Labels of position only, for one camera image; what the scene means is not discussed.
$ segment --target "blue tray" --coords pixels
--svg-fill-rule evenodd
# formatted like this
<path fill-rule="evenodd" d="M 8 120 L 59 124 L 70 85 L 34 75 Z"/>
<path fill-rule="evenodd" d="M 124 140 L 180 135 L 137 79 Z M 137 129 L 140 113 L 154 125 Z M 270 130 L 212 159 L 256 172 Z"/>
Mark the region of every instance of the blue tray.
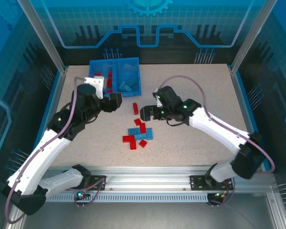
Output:
<path fill-rule="evenodd" d="M 123 97 L 141 96 L 138 57 L 90 61 L 89 77 L 101 73 L 101 76 L 106 79 L 106 85 L 109 72 L 112 72 L 112 90 L 114 93 L 121 92 Z"/>

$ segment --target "glass panel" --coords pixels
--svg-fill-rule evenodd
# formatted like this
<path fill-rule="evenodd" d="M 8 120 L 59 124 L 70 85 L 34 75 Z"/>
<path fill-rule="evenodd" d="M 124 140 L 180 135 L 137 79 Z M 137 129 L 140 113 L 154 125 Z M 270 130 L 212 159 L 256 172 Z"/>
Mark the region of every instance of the glass panel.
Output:
<path fill-rule="evenodd" d="M 32 151 L 56 74 L 17 1 L 0 0 L 0 180 Z"/>
<path fill-rule="evenodd" d="M 264 0 L 32 3 L 67 65 L 121 57 L 140 57 L 140 63 L 231 63 Z"/>
<path fill-rule="evenodd" d="M 286 0 L 276 3 L 239 72 L 276 180 L 286 183 Z"/>

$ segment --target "blue block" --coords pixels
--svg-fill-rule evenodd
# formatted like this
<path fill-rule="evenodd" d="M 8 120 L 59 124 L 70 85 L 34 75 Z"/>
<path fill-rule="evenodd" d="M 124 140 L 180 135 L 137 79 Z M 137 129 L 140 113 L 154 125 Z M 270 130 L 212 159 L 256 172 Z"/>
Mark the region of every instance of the blue block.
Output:
<path fill-rule="evenodd" d="M 146 129 L 146 140 L 153 140 L 153 129 L 152 128 Z"/>
<path fill-rule="evenodd" d="M 140 133 L 140 128 L 130 128 L 128 129 L 128 135 L 138 135 Z"/>
<path fill-rule="evenodd" d="M 138 135 L 134 135 L 135 140 L 142 140 L 142 139 L 146 139 L 146 133 L 145 134 L 138 134 Z"/>
<path fill-rule="evenodd" d="M 142 140 L 142 139 L 153 140 L 153 129 L 147 128 L 146 134 L 140 134 L 140 128 L 129 128 L 128 135 L 134 135 L 135 140 Z"/>

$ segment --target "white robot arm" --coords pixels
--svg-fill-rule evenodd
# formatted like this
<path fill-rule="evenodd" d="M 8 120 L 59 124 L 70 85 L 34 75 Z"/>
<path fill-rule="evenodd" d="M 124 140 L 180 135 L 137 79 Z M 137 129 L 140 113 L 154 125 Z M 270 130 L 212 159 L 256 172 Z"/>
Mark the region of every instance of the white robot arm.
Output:
<path fill-rule="evenodd" d="M 192 99 L 182 101 L 170 86 L 161 88 L 153 95 L 157 105 L 143 107 L 140 110 L 142 120 L 149 121 L 150 116 L 153 116 L 153 119 L 166 120 L 167 122 L 175 120 L 180 124 L 192 126 L 207 133 L 232 152 L 233 156 L 230 160 L 216 163 L 207 171 L 205 182 L 209 187 L 236 176 L 250 179 L 265 159 L 260 151 L 247 143 L 245 139 L 229 131 L 227 127 L 256 143 L 260 141 L 258 133 L 249 134 L 209 114 L 212 119 L 226 128 L 216 124 L 198 102 Z"/>
<path fill-rule="evenodd" d="M 65 129 L 71 115 L 66 107 L 53 116 L 40 142 L 22 166 L 8 178 L 6 184 L 1 183 L 0 191 L 6 197 L 13 192 L 11 202 L 25 214 L 34 214 L 53 195 L 72 187 L 86 188 L 90 183 L 90 171 L 81 165 L 48 179 L 42 180 L 42 177 L 57 155 L 85 129 L 86 124 L 93 122 L 101 111 L 112 112 L 121 106 L 120 93 L 110 94 L 110 99 L 103 97 L 103 83 L 101 76 L 85 78 L 85 83 L 77 86 L 74 114 L 65 132 L 44 147 L 45 143 Z"/>

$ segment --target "speckled tabletop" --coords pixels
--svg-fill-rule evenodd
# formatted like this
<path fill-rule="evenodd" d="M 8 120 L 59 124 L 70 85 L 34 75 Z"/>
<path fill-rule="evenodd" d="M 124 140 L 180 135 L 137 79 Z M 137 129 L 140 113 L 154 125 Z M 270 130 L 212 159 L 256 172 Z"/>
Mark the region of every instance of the speckled tabletop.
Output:
<path fill-rule="evenodd" d="M 70 101 L 75 76 L 88 76 L 89 66 L 69 66 L 58 110 Z M 170 127 L 165 121 L 146 122 L 153 128 L 153 141 L 145 148 L 137 142 L 130 150 L 122 142 L 128 128 L 134 128 L 133 103 L 139 109 L 156 104 L 152 92 L 172 75 L 182 74 L 195 79 L 206 93 L 208 110 L 225 122 L 245 130 L 245 123 L 231 77 L 225 64 L 140 65 L 141 97 L 123 98 L 121 107 L 113 113 L 101 113 L 86 125 L 84 131 L 55 159 L 52 167 L 73 166 L 194 166 L 212 165 L 227 160 L 232 154 L 222 144 L 204 132 L 181 125 Z M 192 98 L 202 103 L 198 88 L 190 81 L 174 79 L 168 83 L 183 100 Z"/>

